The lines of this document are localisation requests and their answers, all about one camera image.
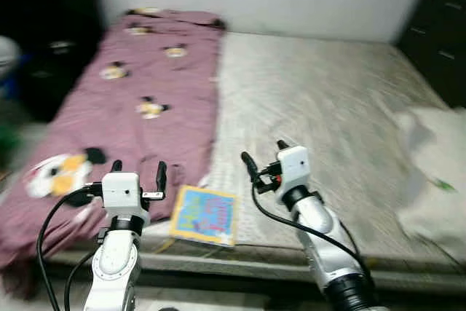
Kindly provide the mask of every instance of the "colorful book cover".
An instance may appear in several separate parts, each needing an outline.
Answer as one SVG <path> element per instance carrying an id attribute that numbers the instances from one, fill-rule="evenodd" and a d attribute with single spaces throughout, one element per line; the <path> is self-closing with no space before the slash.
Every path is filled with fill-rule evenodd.
<path id="1" fill-rule="evenodd" d="M 233 194 L 183 186 L 173 210 L 170 235 L 231 247 L 236 235 L 236 205 Z"/>

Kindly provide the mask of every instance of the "mattress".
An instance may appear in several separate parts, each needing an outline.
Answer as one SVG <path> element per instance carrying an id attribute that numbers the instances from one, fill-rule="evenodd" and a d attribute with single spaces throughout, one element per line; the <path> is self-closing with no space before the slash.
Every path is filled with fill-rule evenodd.
<path id="1" fill-rule="evenodd" d="M 310 189 L 319 190 L 349 227 L 379 285 L 466 289 L 446 254 L 409 240 L 396 221 L 408 171 L 396 126 L 380 103 L 445 104 L 394 47 L 229 33 L 216 79 L 220 109 L 208 187 L 240 199 L 237 246 L 169 242 L 166 221 L 143 233 L 145 268 L 311 280 L 293 229 L 253 206 L 240 161 L 246 150 L 259 167 L 266 165 L 283 139 L 309 148 Z M 272 193 L 260 201 L 288 215 Z M 79 249 L 54 259 L 78 256 Z"/>

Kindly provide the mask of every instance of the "dark cabinet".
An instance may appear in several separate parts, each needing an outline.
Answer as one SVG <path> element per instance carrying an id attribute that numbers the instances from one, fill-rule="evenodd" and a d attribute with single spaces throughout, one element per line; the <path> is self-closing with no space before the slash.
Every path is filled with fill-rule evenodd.
<path id="1" fill-rule="evenodd" d="M 420 0 L 398 48 L 447 104 L 466 106 L 466 0 Z"/>

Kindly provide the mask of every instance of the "white cloth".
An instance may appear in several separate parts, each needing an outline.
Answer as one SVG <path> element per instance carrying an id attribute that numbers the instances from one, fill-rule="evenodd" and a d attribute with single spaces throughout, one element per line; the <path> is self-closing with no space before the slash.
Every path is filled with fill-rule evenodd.
<path id="1" fill-rule="evenodd" d="M 400 225 L 466 261 L 466 110 L 416 108 L 396 121 L 412 164 Z"/>

